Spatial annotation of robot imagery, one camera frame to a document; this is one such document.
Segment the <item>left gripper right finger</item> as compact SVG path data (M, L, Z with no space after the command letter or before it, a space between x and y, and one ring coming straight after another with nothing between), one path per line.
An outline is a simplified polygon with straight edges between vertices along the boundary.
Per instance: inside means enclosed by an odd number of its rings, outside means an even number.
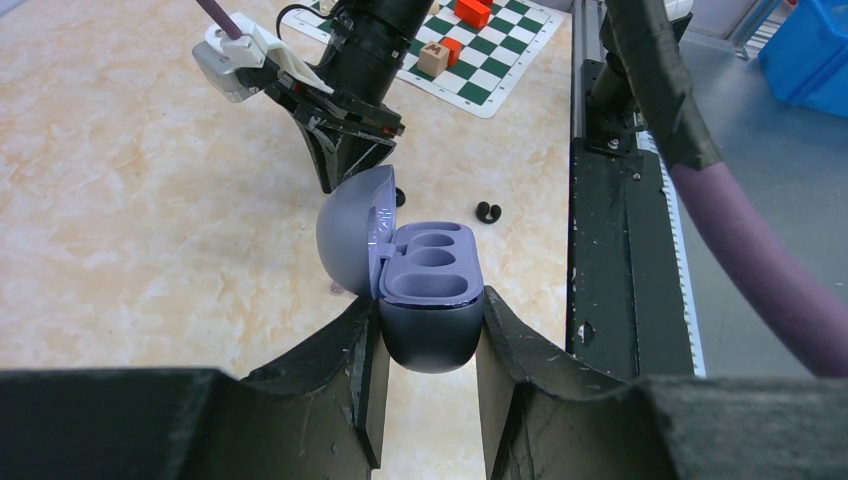
M490 479L843 479L843 379L622 382L481 300L476 378Z

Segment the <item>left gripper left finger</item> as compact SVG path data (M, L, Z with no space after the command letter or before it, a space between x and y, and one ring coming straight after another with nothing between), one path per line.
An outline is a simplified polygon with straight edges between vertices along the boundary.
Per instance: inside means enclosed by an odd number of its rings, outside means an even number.
M5 479L367 479L388 354L374 300L243 379L214 368L6 370Z

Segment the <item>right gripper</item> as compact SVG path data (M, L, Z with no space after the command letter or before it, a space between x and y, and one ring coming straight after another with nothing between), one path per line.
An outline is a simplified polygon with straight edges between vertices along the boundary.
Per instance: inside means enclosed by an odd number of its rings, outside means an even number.
M379 63L365 72L365 99L347 86L325 93L297 80L268 59L254 71L254 87L282 106L305 139L323 193L352 176L378 166L396 148L405 126L399 113L383 103L401 64Z

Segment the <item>purple earbud charging case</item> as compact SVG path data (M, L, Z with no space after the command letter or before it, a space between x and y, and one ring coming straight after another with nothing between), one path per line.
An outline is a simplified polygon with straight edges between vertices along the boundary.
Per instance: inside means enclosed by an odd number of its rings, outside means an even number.
M334 282L377 301L383 339L398 364L440 374L471 359L484 297L474 233L450 221L398 225L392 166L362 171L330 194L316 243Z

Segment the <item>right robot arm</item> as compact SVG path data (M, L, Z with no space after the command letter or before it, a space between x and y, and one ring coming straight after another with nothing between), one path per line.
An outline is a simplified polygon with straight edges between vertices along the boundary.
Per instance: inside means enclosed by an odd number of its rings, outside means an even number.
M305 139L322 191L385 160L404 132L383 100L429 11L427 1L339 1L330 40L310 72L325 93L282 73L265 91Z

